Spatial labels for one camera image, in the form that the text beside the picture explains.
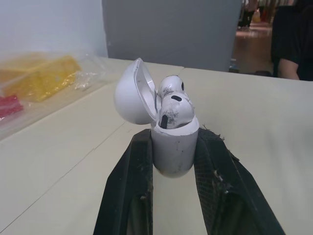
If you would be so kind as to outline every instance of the case lid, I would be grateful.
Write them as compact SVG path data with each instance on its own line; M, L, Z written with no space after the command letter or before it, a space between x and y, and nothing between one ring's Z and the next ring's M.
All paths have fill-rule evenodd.
M115 89L115 108L126 121L149 124L157 120L156 89L142 59L125 70Z

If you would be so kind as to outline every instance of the dirty earbud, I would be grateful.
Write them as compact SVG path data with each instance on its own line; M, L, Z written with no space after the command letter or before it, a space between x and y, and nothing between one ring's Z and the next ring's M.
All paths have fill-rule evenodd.
M194 116L194 106L188 96L173 92L162 100L159 125L163 129L176 129L190 123Z
M165 96L173 92L184 94L184 90L185 87L181 78L176 75L172 75L163 79L158 90L158 95L161 98L164 98Z

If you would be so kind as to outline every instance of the table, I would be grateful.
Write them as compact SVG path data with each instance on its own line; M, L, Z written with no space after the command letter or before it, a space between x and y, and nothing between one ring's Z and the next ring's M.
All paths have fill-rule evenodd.
M130 61L103 59L117 81ZM286 234L313 230L313 83L147 64L185 83L201 125L225 138ZM0 141L1 235L92 234L107 177L132 136L107 85ZM154 234L204 235L193 169L154 170Z

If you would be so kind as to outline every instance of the airpods case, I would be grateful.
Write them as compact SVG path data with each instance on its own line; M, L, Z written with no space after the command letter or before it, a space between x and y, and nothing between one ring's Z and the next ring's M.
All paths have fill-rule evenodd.
M160 127L161 99L151 75L141 59L125 70L114 94L115 108L126 121L151 124L153 163L164 176L175 178L186 174L193 165L199 122L192 121L176 129Z

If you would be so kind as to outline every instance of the plastic bag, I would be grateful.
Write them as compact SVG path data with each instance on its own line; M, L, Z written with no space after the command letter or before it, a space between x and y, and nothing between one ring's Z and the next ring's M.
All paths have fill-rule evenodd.
M0 140L111 83L85 53L30 52L0 59Z
M254 14L252 16L252 22L254 22L254 23L261 22L261 15L260 15L259 10L254 12Z

